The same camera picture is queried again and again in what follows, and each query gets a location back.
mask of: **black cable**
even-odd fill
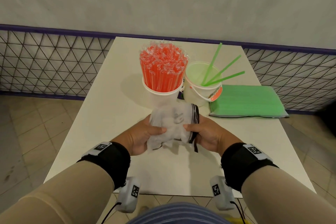
[[[244,217],[244,219],[245,219],[245,215],[244,215],[244,209],[243,209],[243,207],[242,207],[242,204],[240,203],[240,200],[239,200],[239,198],[237,198],[238,199],[238,202],[239,202],[239,205],[240,205],[240,208],[241,208],[241,212],[242,212],[242,214],[243,214],[243,217]]]
[[[101,222],[101,224],[103,224],[107,218],[107,216],[112,212],[113,208],[115,208],[117,205],[121,205],[121,202],[117,202],[112,208],[111,210],[108,212],[108,214],[105,216],[105,218],[103,219],[103,221]]]
[[[240,214],[240,217],[241,217],[241,219],[243,220],[243,223],[246,224],[246,223],[245,223],[245,220],[244,220],[244,218],[243,218],[243,216],[242,216],[242,213],[240,212],[239,206],[238,206],[235,202],[233,202],[233,201],[230,201],[230,203],[232,203],[232,204],[234,204],[234,205],[237,206],[237,209],[238,209],[238,212],[239,212],[239,214]]]

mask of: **crumpled plastic bag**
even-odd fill
[[[172,147],[174,141],[180,144],[193,143],[197,132],[188,132],[183,124],[199,123],[198,107],[194,104],[176,102],[156,108],[150,115],[152,126],[167,128],[166,133],[151,136],[147,141],[148,150],[157,150],[163,145]]]

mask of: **green straw package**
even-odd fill
[[[222,94],[210,103],[209,116],[227,118],[288,116],[271,86],[222,85],[222,87]]]

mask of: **forearm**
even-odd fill
[[[114,190],[96,164],[68,167],[0,215],[0,223],[95,223]]]
[[[258,224],[334,223],[336,208],[285,171],[266,166],[252,173],[241,193]]]

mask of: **white table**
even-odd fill
[[[50,179],[81,158],[102,141],[110,141],[151,113],[143,95],[139,50],[148,39],[117,37],[80,109],[47,177]],[[175,42],[191,57],[190,61],[210,62],[216,44]],[[223,45],[215,66],[223,68],[235,57],[241,58],[223,76],[245,70],[226,84],[260,85],[243,49]],[[200,113],[207,115],[208,107]],[[315,191],[278,119],[235,118],[215,120],[246,143],[267,153],[276,165]],[[223,175],[218,154],[199,147],[199,153],[184,146],[161,148],[133,156],[128,176],[141,180],[141,193],[212,197],[209,180]],[[237,191],[235,197],[241,197]]]

